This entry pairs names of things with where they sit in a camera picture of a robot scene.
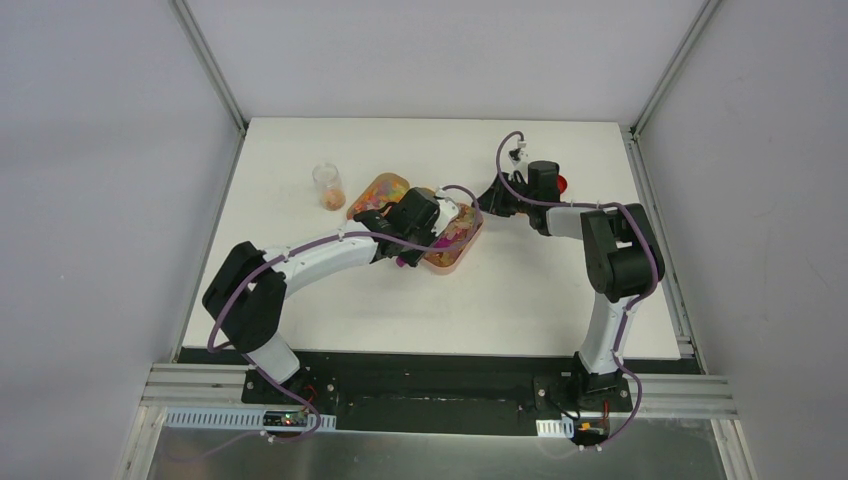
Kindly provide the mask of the clear plastic jar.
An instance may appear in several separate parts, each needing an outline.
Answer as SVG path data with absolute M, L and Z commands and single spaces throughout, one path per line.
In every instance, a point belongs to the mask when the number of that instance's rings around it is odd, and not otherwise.
M 340 210 L 346 204 L 342 179 L 336 165 L 321 163 L 312 171 L 319 204 L 328 211 Z

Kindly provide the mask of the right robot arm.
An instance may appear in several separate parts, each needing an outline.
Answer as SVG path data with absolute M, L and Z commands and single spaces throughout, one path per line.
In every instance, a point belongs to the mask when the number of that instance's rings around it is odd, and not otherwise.
M 656 290 L 665 265 L 642 205 L 565 204 L 560 199 L 564 185 L 557 163 L 532 161 L 524 172 L 498 173 L 478 203 L 492 215 L 526 215 L 543 236 L 581 241 L 595 300 L 567 393 L 573 405 L 590 410 L 617 390 L 632 317 Z

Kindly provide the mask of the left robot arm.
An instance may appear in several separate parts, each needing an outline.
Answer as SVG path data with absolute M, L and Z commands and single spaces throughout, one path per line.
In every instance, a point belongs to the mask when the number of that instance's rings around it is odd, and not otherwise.
M 459 212 L 453 200 L 412 188 L 397 202 L 355 214 L 338 232 L 295 247 L 259 249 L 249 241 L 239 243 L 201 297 L 215 322 L 210 335 L 224 333 L 227 344 L 268 376 L 269 394 L 281 404 L 293 404 L 304 394 L 305 378 L 279 330 L 284 302 L 349 268 L 395 257 L 416 265 Z

